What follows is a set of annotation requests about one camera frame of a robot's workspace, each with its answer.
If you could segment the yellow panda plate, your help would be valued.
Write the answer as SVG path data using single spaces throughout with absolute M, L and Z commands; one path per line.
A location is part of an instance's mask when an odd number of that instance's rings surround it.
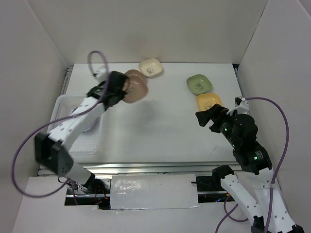
M 200 94 L 196 98 L 199 111 L 209 110 L 215 104 L 223 106 L 220 97 L 215 93 Z

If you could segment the brown panda plate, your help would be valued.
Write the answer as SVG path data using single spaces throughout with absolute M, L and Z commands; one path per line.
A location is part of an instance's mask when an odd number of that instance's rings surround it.
M 136 69 L 130 69 L 130 70 L 126 71 L 125 75 L 129 78 L 134 77 L 134 76 L 139 77 L 140 79 L 142 79 L 146 83 L 146 76 Z
M 144 98 L 148 93 L 146 81 L 136 75 L 128 76 L 129 82 L 126 89 L 126 94 L 122 99 L 126 103 L 134 103 Z

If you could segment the cream panda plate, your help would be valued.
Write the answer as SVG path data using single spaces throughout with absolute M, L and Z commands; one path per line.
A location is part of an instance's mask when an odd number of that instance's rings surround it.
M 138 67 L 147 78 L 155 77 L 163 71 L 163 65 L 156 58 L 144 60 L 139 63 Z

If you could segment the purple panda plate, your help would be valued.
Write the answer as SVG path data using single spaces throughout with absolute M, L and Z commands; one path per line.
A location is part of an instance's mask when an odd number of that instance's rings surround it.
M 71 111 L 70 114 L 73 114 L 77 108 L 78 108 L 78 107 L 72 109 L 72 111 Z M 92 128 L 94 127 L 94 125 L 97 123 L 98 120 L 99 120 L 99 118 L 96 118 L 96 119 L 95 119 L 93 122 L 91 122 L 87 127 L 85 127 L 85 129 L 83 130 L 83 132 L 88 132 L 88 131 L 92 130 Z

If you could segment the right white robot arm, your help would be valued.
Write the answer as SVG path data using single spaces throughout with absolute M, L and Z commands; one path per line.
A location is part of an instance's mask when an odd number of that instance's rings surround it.
M 246 173 L 256 197 L 243 187 L 228 165 L 212 171 L 212 186 L 225 190 L 237 203 L 251 225 L 253 233 L 302 233 L 284 204 L 274 170 L 266 149 L 257 141 L 258 128 L 254 119 L 215 104 L 208 110 L 196 112 L 201 127 L 212 121 L 209 129 L 221 133 L 233 148 L 233 156 Z

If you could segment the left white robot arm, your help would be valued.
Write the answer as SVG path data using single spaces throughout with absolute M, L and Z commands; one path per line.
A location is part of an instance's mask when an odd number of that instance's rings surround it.
M 87 126 L 125 97 L 129 83 L 125 74 L 110 72 L 105 81 L 90 89 L 70 116 L 47 134 L 35 136 L 36 161 L 57 176 L 77 182 L 84 193 L 92 193 L 96 188 L 95 175 L 74 161 L 69 150 Z

